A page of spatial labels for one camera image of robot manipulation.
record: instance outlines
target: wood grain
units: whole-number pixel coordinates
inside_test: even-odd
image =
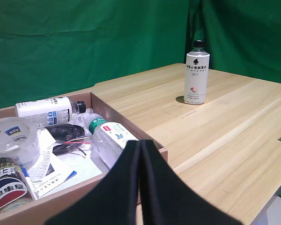
[[[250,224],[281,186],[281,84],[209,70],[206,103],[194,106],[184,75],[174,64],[88,90],[164,145],[189,187]]]

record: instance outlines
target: bottle cap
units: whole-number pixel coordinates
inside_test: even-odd
[[[204,41],[203,40],[194,41],[193,46],[197,48],[202,48],[204,47]]]
[[[84,101],[76,102],[75,108],[76,108],[76,113],[77,114],[85,113],[85,111],[86,111],[86,105],[85,105]]]

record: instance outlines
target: bottle label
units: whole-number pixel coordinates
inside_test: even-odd
[[[21,102],[16,108],[19,117],[29,119],[37,128],[69,122],[72,116],[67,97]]]
[[[94,134],[95,128],[97,126],[99,126],[102,123],[106,123],[106,120],[104,120],[103,118],[97,118],[94,119],[93,121],[91,121],[91,123],[89,124],[89,131]]]
[[[186,57],[184,101],[189,104],[205,102],[209,55]]]
[[[50,125],[66,123],[70,121],[70,110],[56,110],[53,112],[45,112],[30,116],[24,116],[24,118],[32,121],[36,128],[46,127]]]
[[[127,141],[138,139],[131,134],[122,124],[115,122],[105,123],[100,127],[115,143],[121,147],[121,151],[125,148]]]

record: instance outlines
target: plastic bottle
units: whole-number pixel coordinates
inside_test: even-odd
[[[204,41],[195,41],[194,49],[186,55],[184,101],[200,105],[206,99],[210,54],[204,50]]]
[[[84,118],[85,127],[93,135],[98,155],[108,168],[112,168],[129,140],[138,140],[123,125],[106,122],[99,114],[93,113]]]
[[[15,104],[15,114],[32,121],[37,128],[67,123],[73,113],[80,114],[86,110],[83,101],[71,102],[68,97],[43,99],[33,102]]]

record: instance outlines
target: green backdrop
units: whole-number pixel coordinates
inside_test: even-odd
[[[189,12],[211,68],[281,83],[281,0],[190,0]]]
[[[183,62],[188,4],[0,1],[0,108]]]

